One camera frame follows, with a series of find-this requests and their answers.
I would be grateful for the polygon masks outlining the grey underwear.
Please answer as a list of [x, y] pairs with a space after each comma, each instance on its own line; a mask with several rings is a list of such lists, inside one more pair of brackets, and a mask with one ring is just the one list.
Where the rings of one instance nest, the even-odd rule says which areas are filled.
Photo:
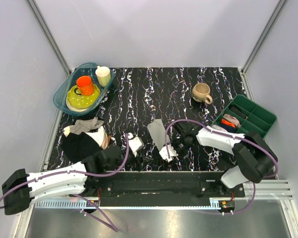
[[160, 151], [165, 145], [165, 127], [161, 119], [154, 119], [152, 123], [149, 123], [147, 126], [149, 134], [157, 147], [158, 151]]

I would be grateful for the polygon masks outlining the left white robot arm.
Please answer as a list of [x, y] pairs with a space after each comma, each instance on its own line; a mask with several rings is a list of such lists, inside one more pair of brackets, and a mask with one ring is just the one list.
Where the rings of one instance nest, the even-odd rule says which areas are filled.
[[30, 205], [47, 198], [81, 193], [93, 196], [97, 192], [96, 180], [120, 172], [130, 158], [130, 153], [133, 151], [127, 147], [121, 164], [111, 172], [106, 172], [104, 164], [121, 158], [121, 148], [118, 146], [101, 150], [80, 162], [56, 170], [39, 173], [16, 170], [1, 186], [0, 209], [9, 216], [23, 212]]

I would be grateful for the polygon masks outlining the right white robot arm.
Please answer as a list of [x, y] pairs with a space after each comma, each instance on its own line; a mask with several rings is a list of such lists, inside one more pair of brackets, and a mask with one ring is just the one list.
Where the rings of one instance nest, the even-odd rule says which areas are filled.
[[220, 196], [228, 196], [239, 184], [260, 183], [264, 178], [275, 176], [272, 169], [278, 171], [277, 156], [255, 131], [247, 134], [225, 132], [190, 119], [176, 120], [171, 127], [180, 135], [179, 145], [173, 145], [178, 153], [199, 143], [235, 157], [237, 165], [224, 172], [221, 181], [215, 185]]

